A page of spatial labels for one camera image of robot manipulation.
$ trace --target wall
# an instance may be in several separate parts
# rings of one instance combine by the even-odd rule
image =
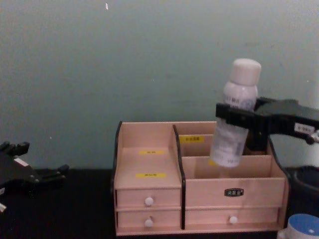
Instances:
[[[5,0],[0,138],[35,167],[110,168],[117,124],[215,120],[235,58],[261,96],[319,106],[318,0]],[[286,166],[318,147],[274,137]]]

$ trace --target bottle cap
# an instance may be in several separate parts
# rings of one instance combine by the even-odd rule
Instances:
[[[242,86],[255,86],[259,81],[261,65],[254,60],[240,58],[233,62],[230,81]]]

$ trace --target black table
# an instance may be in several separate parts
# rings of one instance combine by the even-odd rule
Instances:
[[[63,188],[35,198],[7,196],[0,239],[111,239],[110,170],[70,170]],[[143,237],[159,239],[162,237]],[[166,236],[198,239],[275,239],[276,233]]]

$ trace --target blue lid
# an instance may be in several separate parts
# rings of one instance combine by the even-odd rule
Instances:
[[[292,228],[300,233],[319,236],[319,218],[308,214],[295,214],[288,219]]]

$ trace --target drawer knob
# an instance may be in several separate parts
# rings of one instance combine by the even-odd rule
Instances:
[[[236,223],[238,223],[238,218],[235,217],[235,216],[230,217],[230,218],[229,218],[229,223],[230,223],[230,224],[236,224]]]
[[[146,205],[146,206],[150,207],[150,206],[153,205],[153,204],[154,204],[153,198],[148,197],[148,198],[145,199],[145,205]]]
[[[151,218],[148,218],[145,223],[144,223],[145,227],[147,228],[151,228],[153,226],[153,221]]]

